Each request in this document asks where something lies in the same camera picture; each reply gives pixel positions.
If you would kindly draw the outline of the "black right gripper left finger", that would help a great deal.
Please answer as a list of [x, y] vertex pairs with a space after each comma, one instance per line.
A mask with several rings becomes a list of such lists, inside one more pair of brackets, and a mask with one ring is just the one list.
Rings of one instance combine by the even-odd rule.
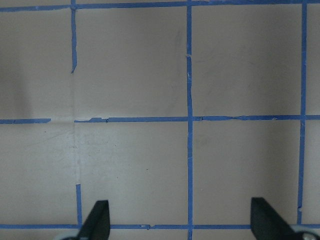
[[108, 240], [111, 232], [108, 200], [98, 200], [78, 232], [79, 240]]

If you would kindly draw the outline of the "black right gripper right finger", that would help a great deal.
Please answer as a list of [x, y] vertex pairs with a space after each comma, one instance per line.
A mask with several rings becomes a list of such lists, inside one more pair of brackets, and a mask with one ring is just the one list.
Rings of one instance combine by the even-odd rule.
[[300, 234], [263, 197], [251, 198], [250, 229], [256, 240], [300, 239]]

